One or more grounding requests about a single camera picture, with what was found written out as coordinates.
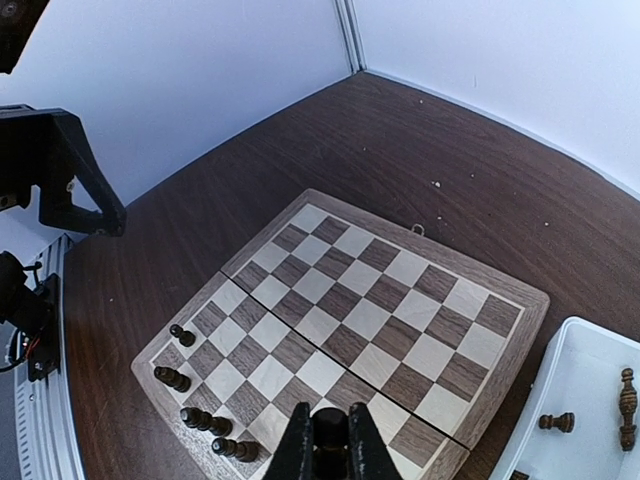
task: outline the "dark chess piece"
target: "dark chess piece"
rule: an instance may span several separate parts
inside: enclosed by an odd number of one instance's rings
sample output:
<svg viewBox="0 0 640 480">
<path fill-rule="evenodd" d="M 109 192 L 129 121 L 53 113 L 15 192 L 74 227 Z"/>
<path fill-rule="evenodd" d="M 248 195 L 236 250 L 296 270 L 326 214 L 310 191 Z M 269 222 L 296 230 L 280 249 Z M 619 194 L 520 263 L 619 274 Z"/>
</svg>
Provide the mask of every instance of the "dark chess piece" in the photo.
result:
<svg viewBox="0 0 640 480">
<path fill-rule="evenodd" d="M 526 473 L 522 473 L 517 470 L 514 470 L 509 480 L 529 480 L 529 475 L 527 475 Z"/>
<path fill-rule="evenodd" d="M 638 393 L 633 388 L 633 370 L 625 368 L 622 371 L 622 391 L 618 407 L 622 414 L 622 426 L 620 427 L 620 446 L 623 452 L 630 452 L 636 444 L 636 426 L 633 416 L 638 409 Z"/>
<path fill-rule="evenodd" d="M 160 380 L 168 387 L 184 393 L 191 387 L 191 380 L 186 375 L 182 375 L 177 370 L 169 367 L 156 367 L 153 370 L 153 376 Z"/>
<path fill-rule="evenodd" d="M 176 337 L 183 347 L 190 347 L 196 343 L 196 336 L 188 330 L 184 330 L 180 325 L 171 325 L 169 333 Z"/>
<path fill-rule="evenodd" d="M 235 458 L 239 462 L 249 463 L 258 458 L 260 445 L 256 442 L 235 442 L 226 438 L 216 438 L 211 444 L 216 455 Z"/>
<path fill-rule="evenodd" d="M 551 430 L 555 427 L 562 433 L 573 432 L 575 424 L 576 416 L 571 412 L 562 414 L 559 417 L 554 417 L 553 415 L 542 415 L 540 420 L 538 420 L 538 426 L 543 430 Z"/>
<path fill-rule="evenodd" d="M 201 432 L 210 431 L 216 437 L 226 437 L 233 430 L 231 420 L 214 417 L 199 408 L 187 407 L 180 410 L 180 418 L 189 428 L 197 428 Z"/>
</svg>

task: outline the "chessboard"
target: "chessboard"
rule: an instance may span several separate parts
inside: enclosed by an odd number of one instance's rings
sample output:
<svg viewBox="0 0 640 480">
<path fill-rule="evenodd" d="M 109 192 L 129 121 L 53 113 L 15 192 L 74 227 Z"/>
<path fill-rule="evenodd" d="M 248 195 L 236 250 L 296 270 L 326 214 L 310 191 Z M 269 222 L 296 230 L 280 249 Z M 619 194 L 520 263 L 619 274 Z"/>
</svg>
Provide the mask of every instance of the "chessboard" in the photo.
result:
<svg viewBox="0 0 640 480">
<path fill-rule="evenodd" d="M 132 369 L 208 478 L 259 480 L 297 402 L 364 402 L 406 480 L 450 479 L 513 383 L 548 308 L 522 282 L 307 191 L 232 258 Z M 169 333 L 195 335 L 184 347 Z M 179 393 L 156 366 L 188 376 Z M 183 407 L 232 420 L 255 462 L 216 456 Z"/>
</svg>

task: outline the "red wire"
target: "red wire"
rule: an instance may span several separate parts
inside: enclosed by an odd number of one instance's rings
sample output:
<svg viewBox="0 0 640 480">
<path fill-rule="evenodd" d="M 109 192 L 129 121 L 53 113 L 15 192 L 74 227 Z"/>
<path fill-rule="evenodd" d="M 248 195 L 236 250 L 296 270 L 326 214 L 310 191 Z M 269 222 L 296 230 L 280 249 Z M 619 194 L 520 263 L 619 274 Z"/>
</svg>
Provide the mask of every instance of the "red wire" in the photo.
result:
<svg viewBox="0 0 640 480">
<path fill-rule="evenodd" d="M 38 337 L 29 344 L 29 347 L 27 347 L 27 353 L 26 353 L 27 358 L 31 356 L 31 354 L 33 353 L 33 350 L 38 346 L 39 343 L 40 343 L 40 338 Z"/>
</svg>

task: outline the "wooden table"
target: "wooden table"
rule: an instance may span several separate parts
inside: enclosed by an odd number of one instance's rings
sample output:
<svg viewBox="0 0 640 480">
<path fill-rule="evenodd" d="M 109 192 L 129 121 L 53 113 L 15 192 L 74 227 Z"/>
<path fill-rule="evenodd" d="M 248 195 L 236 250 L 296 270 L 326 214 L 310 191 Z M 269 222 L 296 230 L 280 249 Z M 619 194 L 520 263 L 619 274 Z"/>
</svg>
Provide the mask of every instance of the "wooden table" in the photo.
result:
<svg viewBox="0 0 640 480">
<path fill-rule="evenodd" d="M 202 478 L 129 365 L 306 188 L 548 292 L 542 330 L 458 474 L 486 479 L 551 335 L 577 314 L 640 340 L 640 205 L 566 156 L 422 92 L 359 74 L 230 140 L 129 207 L 121 239 L 66 262 L 71 391 L 89 479 Z"/>
</svg>

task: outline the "white tray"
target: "white tray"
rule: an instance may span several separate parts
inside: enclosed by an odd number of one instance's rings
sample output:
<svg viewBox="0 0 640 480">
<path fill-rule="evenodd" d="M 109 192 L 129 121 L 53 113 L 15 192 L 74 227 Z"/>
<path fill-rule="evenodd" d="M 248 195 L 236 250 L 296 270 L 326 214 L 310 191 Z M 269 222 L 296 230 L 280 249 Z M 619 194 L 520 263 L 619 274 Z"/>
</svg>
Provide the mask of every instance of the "white tray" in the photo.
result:
<svg viewBox="0 0 640 480">
<path fill-rule="evenodd" d="M 490 480 L 508 480 L 514 469 L 531 480 L 640 479 L 640 445 L 628 453 L 620 448 L 626 367 L 640 375 L 640 343 L 578 317 L 565 320 Z M 565 412 L 576 416 L 572 433 L 538 428 L 540 415 Z"/>
</svg>

